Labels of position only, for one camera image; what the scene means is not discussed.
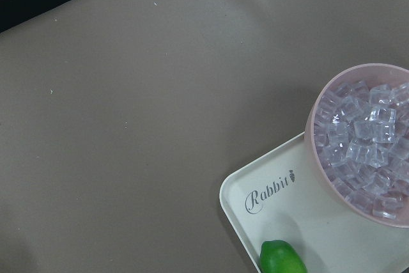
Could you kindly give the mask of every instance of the pink bowl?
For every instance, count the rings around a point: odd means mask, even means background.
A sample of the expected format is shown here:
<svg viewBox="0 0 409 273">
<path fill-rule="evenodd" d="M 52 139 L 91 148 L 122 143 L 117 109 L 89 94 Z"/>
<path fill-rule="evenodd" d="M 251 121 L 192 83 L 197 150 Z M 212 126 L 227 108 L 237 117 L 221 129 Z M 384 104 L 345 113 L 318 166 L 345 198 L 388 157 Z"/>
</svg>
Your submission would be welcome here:
<svg viewBox="0 0 409 273">
<path fill-rule="evenodd" d="M 335 187 L 332 185 L 331 181 L 325 174 L 320 160 L 318 159 L 318 154 L 314 143 L 314 117 L 316 114 L 318 102 L 321 100 L 324 92 L 326 92 L 327 90 L 335 90 L 342 82 L 354 83 L 360 80 L 365 80 L 369 88 L 385 83 L 390 84 L 391 86 L 398 86 L 399 84 L 402 84 L 404 82 L 409 82 L 409 70 L 394 65 L 370 63 L 351 67 L 332 78 L 331 81 L 327 83 L 327 85 L 318 95 L 318 98 L 316 99 L 315 104 L 309 114 L 307 125 L 305 126 L 304 139 L 307 151 L 310 153 L 308 156 L 311 158 L 313 166 L 316 167 L 318 171 L 316 172 L 316 174 L 319 182 L 327 191 L 329 191 L 330 195 L 335 197 L 335 199 L 346 204 L 354 212 L 374 222 L 378 222 L 380 224 L 388 226 L 409 228 L 409 198 L 406 198 L 405 206 L 399 211 L 395 220 L 375 217 L 373 215 L 366 214 L 347 202 L 343 198 L 343 196 L 335 189 Z"/>
</svg>

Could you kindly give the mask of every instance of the clear ice cube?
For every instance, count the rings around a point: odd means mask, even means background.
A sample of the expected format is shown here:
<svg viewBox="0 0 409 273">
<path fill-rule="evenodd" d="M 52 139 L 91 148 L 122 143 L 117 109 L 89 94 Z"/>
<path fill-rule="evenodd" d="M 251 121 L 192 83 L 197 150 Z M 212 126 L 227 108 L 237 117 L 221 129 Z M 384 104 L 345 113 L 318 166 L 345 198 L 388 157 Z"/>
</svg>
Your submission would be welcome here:
<svg viewBox="0 0 409 273">
<path fill-rule="evenodd" d="M 352 189 L 349 188 L 341 179 L 336 178 L 332 184 L 334 185 L 335 189 L 342 195 L 344 198 L 348 199 L 348 196 L 352 192 Z"/>
<path fill-rule="evenodd" d="M 379 168 L 377 174 L 388 187 L 390 187 L 392 182 L 396 179 L 396 175 L 385 168 Z"/>
<path fill-rule="evenodd" d="M 394 198 L 394 199 L 396 199 L 396 201 L 398 203 L 401 203 L 401 205 L 403 206 L 402 202 L 404 200 L 405 195 L 403 195 L 403 193 L 398 191 L 398 190 L 395 190 L 395 189 L 390 190 L 389 189 L 388 192 L 386 194 L 382 195 L 382 196 L 385 197 L 385 198 Z"/>
<path fill-rule="evenodd" d="M 338 88 L 334 91 L 334 93 L 338 96 L 338 97 L 347 97 L 348 95 L 350 95 L 353 91 L 353 86 L 352 84 L 348 83 L 348 82 L 343 82 L 341 83 Z"/>
<path fill-rule="evenodd" d="M 396 110 L 392 108 L 383 107 L 380 105 L 373 106 L 369 121 L 384 121 L 387 123 L 395 123 Z"/>
<path fill-rule="evenodd" d="M 345 157 L 358 163 L 365 163 L 368 149 L 366 146 L 350 142 Z"/>
<path fill-rule="evenodd" d="M 314 117 L 314 124 L 321 127 L 326 127 L 330 123 L 330 118 L 324 118 L 321 115 L 320 107 L 317 108 L 317 113 Z"/>
<path fill-rule="evenodd" d="M 396 137 L 405 136 L 407 130 L 408 130 L 408 126 L 403 121 L 395 122 L 395 136 Z"/>
<path fill-rule="evenodd" d="M 314 125 L 315 146 L 323 147 L 327 143 L 327 130 L 321 126 Z"/>
<path fill-rule="evenodd" d="M 370 192 L 374 195 L 382 195 L 388 192 L 390 182 L 386 182 L 384 178 L 379 176 L 379 174 L 375 174 L 373 181 L 369 182 L 367 185 L 363 186 L 362 188 Z"/>
<path fill-rule="evenodd" d="M 393 173 L 402 179 L 409 179 L 409 162 L 406 160 L 401 160 L 397 157 L 394 157 L 389 162 L 389 169 L 393 171 Z"/>
<path fill-rule="evenodd" d="M 360 177 L 359 175 L 348 178 L 345 180 L 345 183 L 347 183 L 350 187 L 352 187 L 354 190 L 359 190 L 363 186 L 365 186 L 366 181 Z"/>
<path fill-rule="evenodd" d="M 349 197 L 350 203 L 353 206 L 367 214 L 372 213 L 374 199 L 370 194 L 363 191 L 353 191 L 350 193 Z"/>
<path fill-rule="evenodd" d="M 359 139 L 372 139 L 372 123 L 370 121 L 354 121 L 355 136 Z"/>
<path fill-rule="evenodd" d="M 347 160 L 345 163 L 334 167 L 336 175 L 342 179 L 346 180 L 349 178 L 356 177 L 358 174 L 358 166 L 353 161 Z"/>
<path fill-rule="evenodd" d="M 369 103 L 371 105 L 390 105 L 390 86 L 383 84 L 369 91 Z"/>
<path fill-rule="evenodd" d="M 364 103 L 352 96 L 345 97 L 341 102 L 340 108 L 341 116 L 347 121 L 352 121 L 364 113 Z"/>
<path fill-rule="evenodd" d="M 358 167 L 358 175 L 369 183 L 373 181 L 376 174 L 376 168 L 368 166 L 367 164 L 361 164 Z"/>
<path fill-rule="evenodd" d="M 336 171 L 332 166 L 329 166 L 324 169 L 325 174 L 327 175 L 328 179 L 330 182 L 333 182 L 337 178 Z"/>
<path fill-rule="evenodd" d="M 332 116 L 332 111 L 322 108 L 321 106 L 319 108 L 317 108 L 316 114 L 315 116 L 322 118 L 323 120 L 330 122 L 330 118 Z"/>
<path fill-rule="evenodd" d="M 357 97 L 365 101 L 369 100 L 369 89 L 364 80 L 353 83 L 351 87 L 352 87 L 351 92 L 354 97 Z"/>
<path fill-rule="evenodd" d="M 393 143 L 396 140 L 395 124 L 381 121 L 372 124 L 372 141 L 376 143 Z"/>
<path fill-rule="evenodd" d="M 398 191 L 405 196 L 409 196 L 409 182 L 399 179 L 392 184 L 392 187 L 394 191 Z"/>
<path fill-rule="evenodd" d="M 387 219 L 396 219 L 399 203 L 394 198 L 377 197 L 373 202 L 372 214 L 375 217 L 385 217 Z"/>
<path fill-rule="evenodd" d="M 326 157 L 332 166 L 339 166 L 343 164 L 346 160 L 345 158 L 346 149 L 339 147 L 338 145 L 328 145 L 324 146 L 322 153 Z"/>
<path fill-rule="evenodd" d="M 398 106 L 409 102 L 409 83 L 394 88 L 390 93 L 390 97 L 392 102 Z"/>
<path fill-rule="evenodd" d="M 409 140 L 404 137 L 396 139 L 389 152 L 402 160 L 409 158 Z"/>
<path fill-rule="evenodd" d="M 409 125 L 409 104 L 396 107 L 396 119 Z"/>
<path fill-rule="evenodd" d="M 325 169 L 331 166 L 331 162 L 330 159 L 323 153 L 322 149 L 323 148 L 321 148 L 321 152 L 318 153 L 318 159 L 320 160 L 322 167 Z"/>
<path fill-rule="evenodd" d="M 334 112 L 341 101 L 342 99 L 338 97 L 333 91 L 327 90 L 322 95 L 319 105 L 323 106 L 324 109 Z"/>
<path fill-rule="evenodd" d="M 388 164 L 388 149 L 378 143 L 367 147 L 365 163 L 379 168 Z"/>
<path fill-rule="evenodd" d="M 330 145 L 348 146 L 348 129 L 345 122 L 327 125 L 328 141 Z"/>
</svg>

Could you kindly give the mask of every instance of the bowl rim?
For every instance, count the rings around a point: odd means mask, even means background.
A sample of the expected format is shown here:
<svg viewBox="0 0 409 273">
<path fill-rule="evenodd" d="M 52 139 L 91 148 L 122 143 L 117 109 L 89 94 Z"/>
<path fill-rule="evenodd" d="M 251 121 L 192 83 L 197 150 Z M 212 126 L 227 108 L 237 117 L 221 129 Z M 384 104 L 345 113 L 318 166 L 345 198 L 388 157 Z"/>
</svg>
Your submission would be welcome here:
<svg viewBox="0 0 409 273">
<path fill-rule="evenodd" d="M 392 68 L 394 70 L 399 70 L 402 72 L 405 72 L 406 74 L 408 74 L 409 76 L 409 70 L 396 66 L 396 65 L 391 65 L 391 64 L 385 64 L 385 63 L 366 63 L 366 64 L 361 64 L 361 65 L 355 65 L 353 67 L 347 68 L 346 70 L 343 70 L 342 72 L 338 73 L 336 76 L 334 76 L 333 78 L 331 78 L 331 80 L 329 80 L 329 82 L 326 83 L 326 85 L 324 86 L 324 88 L 321 90 L 320 94 L 318 95 L 317 99 L 314 102 L 313 108 L 311 109 L 311 120 L 309 122 L 309 127 L 308 129 L 306 129 L 306 131 L 309 132 L 309 142 L 310 142 L 310 146 L 313 149 L 313 154 L 314 154 L 314 159 L 317 162 L 318 165 L 318 169 L 319 171 L 322 173 L 322 175 L 324 175 L 324 179 L 327 182 L 327 184 L 330 186 L 330 188 L 332 189 L 332 191 L 335 192 L 335 194 L 338 196 L 338 198 L 340 198 L 343 203 L 346 203 L 346 205 L 348 205 L 354 212 L 356 212 L 359 215 L 364 216 L 365 218 L 383 224 L 383 225 L 387 225 L 387 226 L 392 226 L 392 227 L 398 227 L 398 228 L 409 228 L 409 222 L 397 222 L 395 220 L 391 220 L 391 219 L 383 219 L 381 217 L 375 217 L 373 215 L 367 214 L 361 210 L 359 210 L 358 208 L 356 208 L 355 206 L 353 206 L 349 201 L 345 200 L 345 198 L 341 195 L 341 193 L 338 192 L 338 190 L 335 188 L 335 186 L 332 184 L 332 182 L 328 179 L 327 174 L 324 171 L 324 168 L 321 165 L 321 162 L 318 158 L 318 153 L 317 153 L 317 149 L 314 143 L 314 118 L 315 118 L 315 114 L 316 114 L 316 110 L 318 108 L 318 102 L 321 100 L 323 94 L 328 90 L 329 87 L 331 87 L 331 85 L 333 85 L 333 83 L 335 81 L 338 80 L 338 78 L 340 78 L 343 75 L 346 75 L 348 73 L 350 73 L 351 71 L 354 70 L 358 70 L 364 67 L 371 67 L 371 66 L 380 66 L 380 67 L 384 67 L 384 68 Z"/>
</svg>

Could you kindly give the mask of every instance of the printed logo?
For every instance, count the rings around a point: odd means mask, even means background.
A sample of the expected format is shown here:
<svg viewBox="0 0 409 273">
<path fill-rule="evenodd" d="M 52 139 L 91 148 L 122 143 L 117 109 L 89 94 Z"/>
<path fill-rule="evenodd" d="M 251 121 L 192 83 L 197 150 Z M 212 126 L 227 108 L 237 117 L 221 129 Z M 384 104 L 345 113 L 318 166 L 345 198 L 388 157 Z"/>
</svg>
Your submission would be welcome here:
<svg viewBox="0 0 409 273">
<path fill-rule="evenodd" d="M 245 209 L 250 214 L 258 214 L 263 209 L 263 202 L 270 196 L 273 196 L 288 187 L 292 182 L 295 182 L 295 174 L 291 169 L 289 170 L 289 180 L 287 176 L 279 177 L 278 180 L 273 181 L 271 185 L 267 185 L 262 191 L 253 190 L 245 198 Z"/>
</svg>

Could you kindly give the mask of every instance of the plastic tray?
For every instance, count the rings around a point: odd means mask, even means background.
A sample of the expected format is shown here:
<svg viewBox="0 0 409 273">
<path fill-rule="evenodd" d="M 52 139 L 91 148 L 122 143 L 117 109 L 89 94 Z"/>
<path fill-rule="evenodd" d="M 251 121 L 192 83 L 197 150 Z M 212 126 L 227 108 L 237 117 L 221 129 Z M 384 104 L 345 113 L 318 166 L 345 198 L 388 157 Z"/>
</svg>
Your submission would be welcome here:
<svg viewBox="0 0 409 273">
<path fill-rule="evenodd" d="M 220 203 L 260 272 L 261 244 L 289 242 L 309 272 L 401 273 L 409 230 L 377 224 L 331 198 L 306 159 L 304 133 L 229 175 Z"/>
</svg>

